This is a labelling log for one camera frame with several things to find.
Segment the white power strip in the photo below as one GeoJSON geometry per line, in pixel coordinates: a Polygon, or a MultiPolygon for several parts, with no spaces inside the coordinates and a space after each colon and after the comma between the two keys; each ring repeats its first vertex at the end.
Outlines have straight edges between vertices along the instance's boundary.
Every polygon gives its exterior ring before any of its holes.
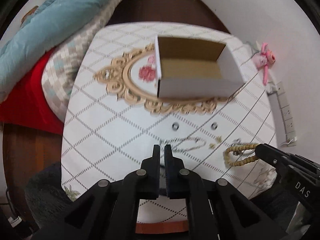
{"type": "Polygon", "coordinates": [[[276,124],[278,147],[293,147],[297,143],[297,135],[293,115],[287,94],[282,82],[267,84],[267,94],[276,124]]]}

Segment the pink panther plush toy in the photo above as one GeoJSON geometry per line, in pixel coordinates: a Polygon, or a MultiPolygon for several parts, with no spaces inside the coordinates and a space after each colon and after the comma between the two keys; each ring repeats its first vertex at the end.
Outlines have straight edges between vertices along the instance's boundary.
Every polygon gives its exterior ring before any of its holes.
{"type": "Polygon", "coordinates": [[[269,68],[276,61],[274,53],[269,49],[268,43],[263,43],[261,49],[252,56],[252,61],[258,70],[263,70],[263,85],[268,83],[269,68]]]}

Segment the black fluffy stool cushion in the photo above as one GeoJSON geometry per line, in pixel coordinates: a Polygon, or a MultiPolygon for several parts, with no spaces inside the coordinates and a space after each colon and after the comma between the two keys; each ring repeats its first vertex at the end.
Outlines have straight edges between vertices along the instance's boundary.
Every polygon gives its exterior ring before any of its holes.
{"type": "Polygon", "coordinates": [[[61,186],[60,162],[32,176],[24,189],[24,195],[39,228],[57,221],[73,203],[61,186]]]}

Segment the red bed sheet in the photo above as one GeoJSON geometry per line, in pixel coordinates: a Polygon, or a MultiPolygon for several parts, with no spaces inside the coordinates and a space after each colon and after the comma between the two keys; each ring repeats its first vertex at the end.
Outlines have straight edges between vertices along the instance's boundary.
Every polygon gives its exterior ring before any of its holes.
{"type": "Polygon", "coordinates": [[[53,49],[46,52],[1,103],[1,122],[61,135],[63,122],[50,109],[41,80],[53,49]]]}

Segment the checkered mattress pad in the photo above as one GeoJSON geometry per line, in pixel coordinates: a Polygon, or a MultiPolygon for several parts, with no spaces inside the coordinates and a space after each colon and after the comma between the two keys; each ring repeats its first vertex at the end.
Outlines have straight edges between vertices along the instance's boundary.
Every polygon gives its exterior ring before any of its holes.
{"type": "Polygon", "coordinates": [[[44,68],[41,80],[44,97],[61,122],[65,121],[74,81],[89,45],[121,1],[109,0],[92,20],[53,51],[44,68]]]}

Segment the white cardboard box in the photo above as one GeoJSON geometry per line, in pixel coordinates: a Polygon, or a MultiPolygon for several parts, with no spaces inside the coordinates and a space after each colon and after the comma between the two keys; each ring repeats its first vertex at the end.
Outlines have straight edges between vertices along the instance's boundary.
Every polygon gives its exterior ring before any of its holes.
{"type": "Polygon", "coordinates": [[[228,98],[246,83],[225,43],[157,36],[155,62],[161,99],[228,98]]]}

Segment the light blue quilt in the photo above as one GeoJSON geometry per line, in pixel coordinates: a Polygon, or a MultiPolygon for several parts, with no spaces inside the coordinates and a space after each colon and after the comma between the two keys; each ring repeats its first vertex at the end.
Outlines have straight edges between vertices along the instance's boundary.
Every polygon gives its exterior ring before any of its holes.
{"type": "Polygon", "coordinates": [[[1,49],[1,101],[42,55],[86,25],[109,0],[56,0],[1,49]]]}

